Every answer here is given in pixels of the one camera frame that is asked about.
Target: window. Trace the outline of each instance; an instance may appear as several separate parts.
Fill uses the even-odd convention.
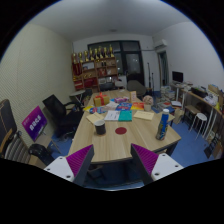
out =
[[[113,48],[114,56],[117,60],[118,75],[126,76],[127,82],[129,80],[138,80],[145,85],[139,41],[100,42],[89,44],[88,50],[91,48],[94,51],[94,49],[98,49],[99,46],[109,49],[110,45]]]

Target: conference table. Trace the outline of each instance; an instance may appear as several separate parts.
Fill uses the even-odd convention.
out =
[[[102,93],[103,95],[108,95],[110,99],[124,96],[130,97],[130,93],[127,90],[113,90]],[[99,93],[92,95],[87,106],[94,105],[93,98],[97,95]],[[132,121],[129,122],[105,121],[106,134],[104,136],[96,134],[95,126],[86,118],[90,114],[85,111],[68,155],[93,144],[94,156],[91,163],[101,164],[125,161],[132,159],[130,152],[131,143],[140,145],[155,153],[166,149],[166,153],[171,155],[181,137],[168,125],[165,139],[157,140],[156,134],[161,116],[154,114],[151,121],[142,120],[133,117],[136,111],[132,110]],[[126,128],[127,132],[123,135],[116,134],[115,130],[119,127]]]

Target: blue water bottle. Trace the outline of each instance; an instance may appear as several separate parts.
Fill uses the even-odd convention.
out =
[[[159,123],[158,132],[156,134],[156,138],[158,140],[163,140],[166,135],[167,127],[168,127],[168,118],[169,118],[169,110],[164,109],[161,117],[161,121]]]

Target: mug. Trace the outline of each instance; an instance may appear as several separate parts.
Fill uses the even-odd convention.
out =
[[[105,121],[104,120],[99,120],[94,123],[95,128],[96,128],[96,134],[97,135],[104,135],[106,133],[106,128],[105,128]]]

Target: box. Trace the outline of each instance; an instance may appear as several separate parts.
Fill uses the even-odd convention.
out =
[[[212,91],[213,93],[219,94],[219,88],[213,85],[208,85],[208,90]]]
[[[221,142],[218,142],[215,149],[212,152],[212,155],[214,156],[215,159],[220,159],[222,158],[222,154],[223,154],[223,147]]]
[[[100,95],[94,97],[93,102],[95,107],[100,107],[103,105],[107,105],[110,102],[110,99],[109,96],[100,93]]]

